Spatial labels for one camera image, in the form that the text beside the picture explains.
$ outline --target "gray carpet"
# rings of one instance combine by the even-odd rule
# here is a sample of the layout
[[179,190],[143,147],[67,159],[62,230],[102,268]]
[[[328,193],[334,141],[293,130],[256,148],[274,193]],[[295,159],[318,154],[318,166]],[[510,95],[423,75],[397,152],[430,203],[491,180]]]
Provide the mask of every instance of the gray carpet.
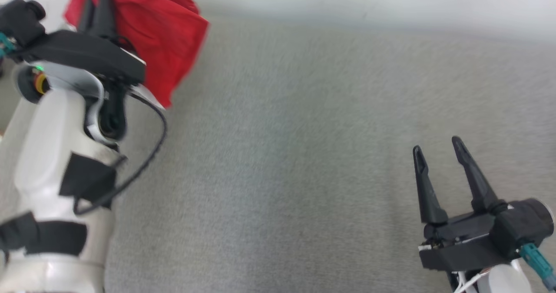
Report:
[[[467,212],[455,134],[499,196],[556,208],[553,49],[211,21],[165,146],[117,203],[107,293],[448,292],[420,265],[411,149],[449,214]],[[21,104],[0,144],[2,218],[31,113]],[[159,131],[129,103],[128,170]],[[556,263],[556,238],[542,250]]]

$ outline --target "black velcro strap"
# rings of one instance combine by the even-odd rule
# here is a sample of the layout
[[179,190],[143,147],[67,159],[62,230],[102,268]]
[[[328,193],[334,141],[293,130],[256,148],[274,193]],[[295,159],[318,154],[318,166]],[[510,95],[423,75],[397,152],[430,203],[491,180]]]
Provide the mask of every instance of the black velcro strap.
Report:
[[28,212],[0,225],[0,250],[12,251],[38,240],[38,225]]
[[0,250],[25,248],[26,254],[60,253],[79,256],[87,241],[87,226],[76,222],[36,222],[26,213],[0,225]]
[[[113,190],[115,184],[115,168],[72,153],[60,187],[60,196],[79,196],[89,202],[95,202]],[[110,203],[103,205],[105,208],[110,206]]]

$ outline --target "red garment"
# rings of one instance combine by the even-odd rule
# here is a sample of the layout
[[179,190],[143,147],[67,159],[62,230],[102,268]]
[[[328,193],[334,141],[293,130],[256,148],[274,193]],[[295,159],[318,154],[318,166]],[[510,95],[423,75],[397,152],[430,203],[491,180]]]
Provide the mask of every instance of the red garment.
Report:
[[[85,0],[70,0],[66,20],[78,25]],[[205,38],[208,22],[192,0],[114,0],[118,34],[147,63],[145,85],[164,107],[186,75]]]

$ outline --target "white wall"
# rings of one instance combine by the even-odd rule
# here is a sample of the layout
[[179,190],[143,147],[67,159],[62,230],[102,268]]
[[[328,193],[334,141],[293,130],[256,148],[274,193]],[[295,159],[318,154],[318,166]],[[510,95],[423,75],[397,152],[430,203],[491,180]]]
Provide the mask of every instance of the white wall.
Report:
[[[61,23],[67,0],[39,0],[46,26]],[[205,12],[355,25],[456,30],[554,40],[556,0],[196,0]]]

